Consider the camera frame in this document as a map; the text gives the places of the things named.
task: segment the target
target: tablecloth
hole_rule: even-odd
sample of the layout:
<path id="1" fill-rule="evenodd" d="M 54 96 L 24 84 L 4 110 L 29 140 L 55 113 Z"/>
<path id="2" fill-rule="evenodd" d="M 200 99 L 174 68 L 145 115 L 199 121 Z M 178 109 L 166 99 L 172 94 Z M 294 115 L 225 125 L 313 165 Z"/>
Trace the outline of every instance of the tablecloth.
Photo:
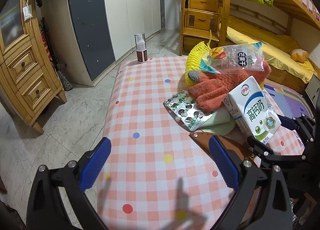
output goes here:
<path id="1" fill-rule="evenodd" d="M 167 56 L 119 67 L 103 132 L 112 149 L 97 182 L 98 214 L 110 229 L 210 229 L 234 194 L 163 106 L 186 89 L 185 61 Z M 303 152 L 297 133 L 284 127 L 268 145 L 282 155 Z"/>

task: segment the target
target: milk carton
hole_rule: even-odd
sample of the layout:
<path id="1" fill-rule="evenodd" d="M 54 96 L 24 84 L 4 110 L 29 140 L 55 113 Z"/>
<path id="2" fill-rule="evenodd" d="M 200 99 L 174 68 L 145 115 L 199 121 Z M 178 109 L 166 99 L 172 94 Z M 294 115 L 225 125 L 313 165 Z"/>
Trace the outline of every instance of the milk carton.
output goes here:
<path id="1" fill-rule="evenodd" d="M 281 125 L 276 113 L 268 109 L 261 88 L 250 76 L 223 100 L 241 132 L 266 144 Z"/>

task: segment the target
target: glove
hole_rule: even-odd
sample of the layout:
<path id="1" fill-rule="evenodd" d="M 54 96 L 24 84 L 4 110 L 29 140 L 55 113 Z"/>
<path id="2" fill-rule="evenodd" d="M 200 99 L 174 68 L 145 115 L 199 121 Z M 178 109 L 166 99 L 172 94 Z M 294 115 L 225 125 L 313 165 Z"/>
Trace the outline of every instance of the glove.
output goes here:
<path id="1" fill-rule="evenodd" d="M 190 70 L 188 77 L 198 84 L 190 86 L 188 93 L 197 99 L 197 106 L 204 112 L 212 112 L 223 106 L 223 99 L 227 93 L 241 84 L 249 76 L 253 76 L 258 84 L 271 73 L 271 68 L 263 61 L 264 71 L 240 70 L 238 74 L 212 74 Z"/>

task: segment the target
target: yellow bed sheet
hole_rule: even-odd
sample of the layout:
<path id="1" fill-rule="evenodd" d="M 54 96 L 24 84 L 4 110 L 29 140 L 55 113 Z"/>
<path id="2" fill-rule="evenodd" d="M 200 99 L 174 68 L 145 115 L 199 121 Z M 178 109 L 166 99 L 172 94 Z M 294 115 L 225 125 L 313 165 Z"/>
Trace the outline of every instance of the yellow bed sheet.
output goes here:
<path id="1" fill-rule="evenodd" d="M 275 35 L 230 16 L 227 38 L 236 44 L 252 44 L 262 41 L 264 58 L 268 64 L 277 69 L 286 70 L 305 83 L 311 80 L 314 73 L 311 63 L 308 60 L 304 63 L 295 62 L 288 54 L 291 50 L 299 48 L 297 42 L 290 36 Z"/>

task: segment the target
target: orange plush cushion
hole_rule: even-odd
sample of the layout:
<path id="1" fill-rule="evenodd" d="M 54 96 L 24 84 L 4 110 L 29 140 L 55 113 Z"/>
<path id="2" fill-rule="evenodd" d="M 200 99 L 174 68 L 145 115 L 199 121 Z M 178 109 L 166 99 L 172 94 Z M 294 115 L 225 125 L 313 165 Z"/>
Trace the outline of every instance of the orange plush cushion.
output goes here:
<path id="1" fill-rule="evenodd" d="M 291 58 L 296 62 L 304 63 L 308 59 L 308 57 L 308 52 L 302 49 L 294 49 L 291 51 Z"/>

